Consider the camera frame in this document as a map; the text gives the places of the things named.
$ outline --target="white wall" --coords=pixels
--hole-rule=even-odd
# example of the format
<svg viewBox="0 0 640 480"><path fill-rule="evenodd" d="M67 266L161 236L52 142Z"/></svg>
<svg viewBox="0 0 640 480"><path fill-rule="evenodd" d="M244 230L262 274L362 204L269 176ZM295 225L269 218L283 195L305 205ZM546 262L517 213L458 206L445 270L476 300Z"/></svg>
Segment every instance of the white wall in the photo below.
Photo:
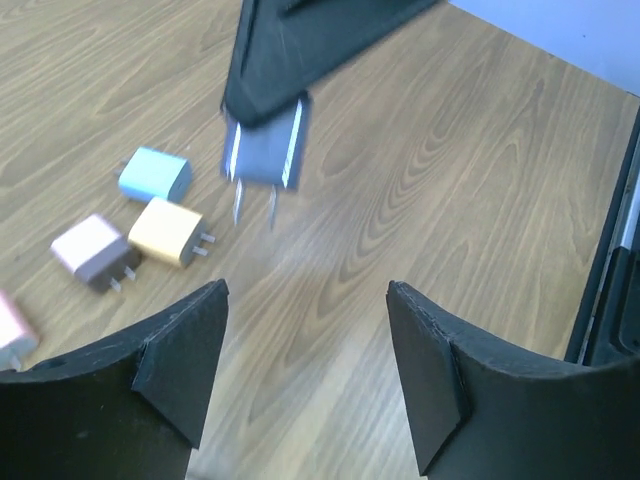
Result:
<svg viewBox="0 0 640 480"><path fill-rule="evenodd" d="M450 0L640 96L640 0Z"/></svg>

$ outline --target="black foam pad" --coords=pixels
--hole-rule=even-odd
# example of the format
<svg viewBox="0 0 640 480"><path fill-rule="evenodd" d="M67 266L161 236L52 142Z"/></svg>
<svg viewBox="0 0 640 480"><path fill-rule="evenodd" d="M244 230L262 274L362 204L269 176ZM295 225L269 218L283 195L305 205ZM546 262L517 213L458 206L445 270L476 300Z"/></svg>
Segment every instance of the black foam pad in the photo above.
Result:
<svg viewBox="0 0 640 480"><path fill-rule="evenodd" d="M224 93L255 127L438 0L244 0Z"/></svg>

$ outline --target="cube-shaped charger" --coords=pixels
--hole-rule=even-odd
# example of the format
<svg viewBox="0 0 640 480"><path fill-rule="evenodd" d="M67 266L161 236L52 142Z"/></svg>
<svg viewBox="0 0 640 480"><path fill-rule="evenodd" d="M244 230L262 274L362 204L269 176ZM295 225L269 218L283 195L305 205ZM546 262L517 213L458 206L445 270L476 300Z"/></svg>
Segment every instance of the cube-shaped charger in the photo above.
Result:
<svg viewBox="0 0 640 480"><path fill-rule="evenodd" d="M98 214L56 238L51 250L78 280L100 293L109 288L119 291L119 281L133 278L140 264L140 253Z"/></svg>
<svg viewBox="0 0 640 480"><path fill-rule="evenodd" d="M202 215L155 197L129 232L129 243L149 257L186 267L193 255L207 255L200 242L214 242Z"/></svg>
<svg viewBox="0 0 640 480"><path fill-rule="evenodd" d="M21 369L21 360L38 346L31 329L7 292L0 290L0 370Z"/></svg>
<svg viewBox="0 0 640 480"><path fill-rule="evenodd" d="M224 142L220 173L236 182L233 220L240 221L245 186L271 187L269 225L275 222L278 191L296 191L300 180L302 156L311 122L312 100L308 92L295 104L256 128L245 128L226 115L227 136Z"/></svg>
<svg viewBox="0 0 640 480"><path fill-rule="evenodd" d="M123 195L139 202L160 197L180 203L192 176L188 160L140 147L120 173L118 187Z"/></svg>

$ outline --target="wooden table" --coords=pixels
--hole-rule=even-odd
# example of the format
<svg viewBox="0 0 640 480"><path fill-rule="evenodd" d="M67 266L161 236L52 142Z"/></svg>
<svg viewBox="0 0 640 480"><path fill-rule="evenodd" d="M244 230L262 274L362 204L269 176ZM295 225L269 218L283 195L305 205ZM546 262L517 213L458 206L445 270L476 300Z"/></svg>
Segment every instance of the wooden table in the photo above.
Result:
<svg viewBox="0 0 640 480"><path fill-rule="evenodd" d="M224 277L192 474L416 478L387 282L562 357L638 99L443 6L314 91L300 193L269 233L250 191L234 228L217 109L239 6L0 1L1 286L42 334L29 365ZM48 248L93 212L130 228L112 171L140 145L193 162L184 203L219 241L97 296Z"/></svg>

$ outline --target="yellow charger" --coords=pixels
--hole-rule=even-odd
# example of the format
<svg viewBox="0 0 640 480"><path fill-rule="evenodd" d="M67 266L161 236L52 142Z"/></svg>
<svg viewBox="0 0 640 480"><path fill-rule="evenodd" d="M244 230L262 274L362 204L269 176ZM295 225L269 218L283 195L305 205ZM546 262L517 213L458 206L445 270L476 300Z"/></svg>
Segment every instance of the yellow charger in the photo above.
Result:
<svg viewBox="0 0 640 480"><path fill-rule="evenodd" d="M129 232L129 243L151 258L186 267L194 255L206 256L201 242L213 243L202 215L155 197Z"/></svg>

